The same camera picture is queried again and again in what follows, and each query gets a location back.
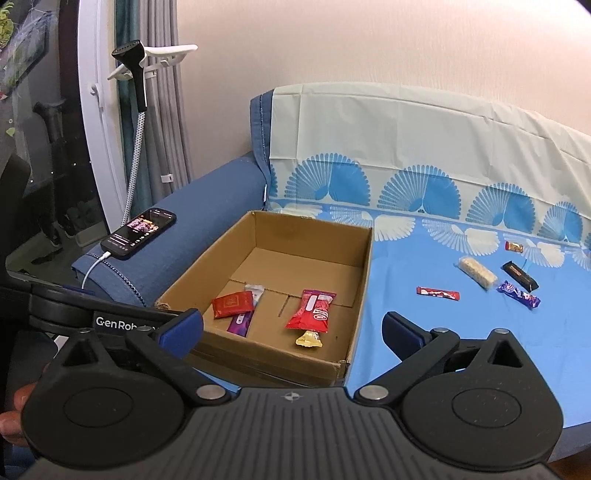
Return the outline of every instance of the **purple snack wrapper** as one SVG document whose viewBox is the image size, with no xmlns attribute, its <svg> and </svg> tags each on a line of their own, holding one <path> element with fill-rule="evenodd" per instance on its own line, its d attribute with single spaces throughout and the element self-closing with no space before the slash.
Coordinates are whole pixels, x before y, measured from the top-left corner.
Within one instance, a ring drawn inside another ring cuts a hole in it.
<svg viewBox="0 0 591 480">
<path fill-rule="evenodd" d="M 527 293 L 525 291 L 518 289 L 516 286 L 514 286 L 512 283 L 509 283 L 506 280 L 497 287 L 497 291 L 500 291 L 505 295 L 510 296 L 512 299 L 517 300 L 529 309 L 536 308 L 541 301 L 538 297 L 533 296 L 531 293 Z"/>
<path fill-rule="evenodd" d="M 256 304 L 260 300 L 262 293 L 265 291 L 265 287 L 262 285 L 246 285 L 244 290 L 250 290 L 252 292 L 252 300 L 256 307 Z M 241 337 L 246 337 L 254 314 L 254 312 L 246 312 L 240 313 L 239 315 L 234 315 L 234 317 L 232 317 L 232 321 L 230 322 L 230 326 L 228 327 L 228 332 L 235 333 Z"/>
</svg>

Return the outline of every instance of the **wooden floor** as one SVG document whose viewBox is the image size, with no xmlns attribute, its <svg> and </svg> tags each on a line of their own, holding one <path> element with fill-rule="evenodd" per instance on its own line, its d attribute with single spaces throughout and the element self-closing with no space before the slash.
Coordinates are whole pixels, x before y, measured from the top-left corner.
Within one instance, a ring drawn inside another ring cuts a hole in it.
<svg viewBox="0 0 591 480">
<path fill-rule="evenodd" d="M 591 449 L 552 462 L 550 467 L 564 480 L 591 480 Z"/>
</svg>

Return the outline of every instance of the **phone screen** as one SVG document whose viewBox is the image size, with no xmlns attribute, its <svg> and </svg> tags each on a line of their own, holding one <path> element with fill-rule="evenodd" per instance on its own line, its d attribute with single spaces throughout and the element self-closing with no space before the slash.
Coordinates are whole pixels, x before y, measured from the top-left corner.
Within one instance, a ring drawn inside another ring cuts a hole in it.
<svg viewBox="0 0 591 480">
<path fill-rule="evenodd" d="M 115 258 L 128 258 L 175 220 L 175 214 L 151 208 L 109 235 L 101 246 Z"/>
</svg>

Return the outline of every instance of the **candy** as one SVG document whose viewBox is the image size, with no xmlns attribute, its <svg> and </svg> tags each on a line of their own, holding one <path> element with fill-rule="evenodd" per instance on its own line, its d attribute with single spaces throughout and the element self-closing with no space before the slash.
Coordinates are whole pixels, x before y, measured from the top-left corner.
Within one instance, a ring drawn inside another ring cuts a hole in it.
<svg viewBox="0 0 591 480">
<path fill-rule="evenodd" d="M 525 273 L 522 269 L 520 269 L 517 265 L 515 265 L 513 262 L 507 262 L 501 268 L 505 270 L 513 280 L 515 280 L 527 291 L 531 292 L 538 288 L 537 282 L 533 278 L 531 278 L 527 273 Z"/>
<path fill-rule="evenodd" d="M 498 280 L 493 272 L 472 257 L 462 257 L 457 267 L 485 290 L 491 288 Z"/>
<path fill-rule="evenodd" d="M 519 254 L 523 253 L 523 245 L 518 244 L 516 242 L 505 242 L 505 250 L 509 250 L 511 252 L 517 252 Z"/>
<path fill-rule="evenodd" d="M 265 291 L 265 287 L 262 285 L 245 285 L 244 290 L 249 290 L 252 292 L 252 303 L 256 308 L 256 304 L 261 299 L 262 293 Z M 254 314 L 254 312 L 246 312 L 234 315 L 232 322 L 228 327 L 228 332 L 245 337 L 248 333 L 248 328 L 251 325 L 251 320 Z"/>
<path fill-rule="evenodd" d="M 497 291 L 500 291 L 501 293 L 510 296 L 512 299 L 517 300 L 529 309 L 536 308 L 541 301 L 538 297 L 533 296 L 531 293 L 521 291 L 516 286 L 514 286 L 506 280 L 497 287 Z"/>
<path fill-rule="evenodd" d="M 255 309 L 252 292 L 250 290 L 239 291 L 218 297 L 212 301 L 213 317 L 224 318 L 239 313 L 252 312 Z"/>
<path fill-rule="evenodd" d="M 300 308 L 287 322 L 285 328 L 326 333 L 329 331 L 329 306 L 336 293 L 320 290 L 304 290 Z"/>
<path fill-rule="evenodd" d="M 306 330 L 304 335 L 298 338 L 295 341 L 296 345 L 312 347 L 312 346 L 322 346 L 322 342 L 320 341 L 320 334 L 318 332 L 311 332 Z"/>
<path fill-rule="evenodd" d="M 436 288 L 417 287 L 417 294 L 441 297 L 450 300 L 459 300 L 460 292 L 450 290 L 437 290 Z"/>
</svg>

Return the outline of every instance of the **circular black disc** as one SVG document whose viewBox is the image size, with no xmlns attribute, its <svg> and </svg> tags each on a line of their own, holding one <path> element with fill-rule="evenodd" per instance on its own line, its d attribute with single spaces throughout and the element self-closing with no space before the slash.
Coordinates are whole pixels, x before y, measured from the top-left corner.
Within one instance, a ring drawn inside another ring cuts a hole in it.
<svg viewBox="0 0 591 480">
<path fill-rule="evenodd" d="M 165 382 L 120 371 L 71 370 L 26 403 L 22 426 L 31 447 L 73 468 L 111 468 L 140 460 L 179 429 L 183 401 Z"/>
<path fill-rule="evenodd" d="M 435 457 L 469 469 L 506 471 L 536 462 L 554 447 L 562 415 L 548 395 L 506 371 L 474 377 L 452 372 L 413 387 L 401 417 Z"/>
</svg>

